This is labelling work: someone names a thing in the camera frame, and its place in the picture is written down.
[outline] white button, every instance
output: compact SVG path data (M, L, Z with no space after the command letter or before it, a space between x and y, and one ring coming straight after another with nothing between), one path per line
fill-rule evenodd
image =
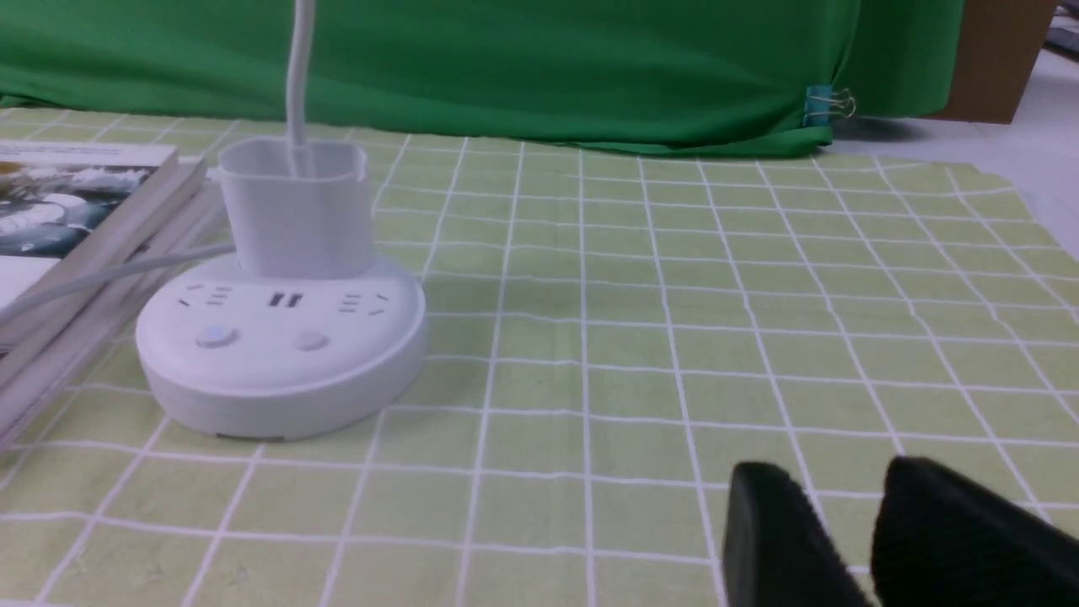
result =
M319 350L330 343L330 339L314 331L305 331L296 339L296 349L304 353Z
M202 332L195 344L202 348L221 348L235 342L238 336L240 334L232 328L213 326Z

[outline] book cover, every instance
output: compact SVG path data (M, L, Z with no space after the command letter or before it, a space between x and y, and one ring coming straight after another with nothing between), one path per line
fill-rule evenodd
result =
M172 151L0 141L0 307L79 246Z

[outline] green fabric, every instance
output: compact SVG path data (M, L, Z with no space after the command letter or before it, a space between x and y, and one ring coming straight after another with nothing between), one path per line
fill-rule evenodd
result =
M962 0L868 2L836 87L851 89L860 114L904 118L943 108L964 6Z
M323 0L309 116L646 154L804 155L832 136L802 127L806 87L833 83L848 55L864 71L856 24L880 10L860 17L859 3ZM290 2L4 4L6 105L283 115ZM911 26L898 31L926 20L896 12Z

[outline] cardboard box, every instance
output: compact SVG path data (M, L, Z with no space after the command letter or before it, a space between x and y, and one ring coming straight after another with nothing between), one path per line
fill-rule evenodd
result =
M1057 0L967 0L948 104L927 118L1010 124L1056 5Z

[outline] power button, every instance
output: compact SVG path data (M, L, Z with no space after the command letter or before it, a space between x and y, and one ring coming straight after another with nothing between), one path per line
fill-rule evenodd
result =
M240 334L232 328L211 326L203 330L195 344L200 348L222 348L235 342L238 336Z

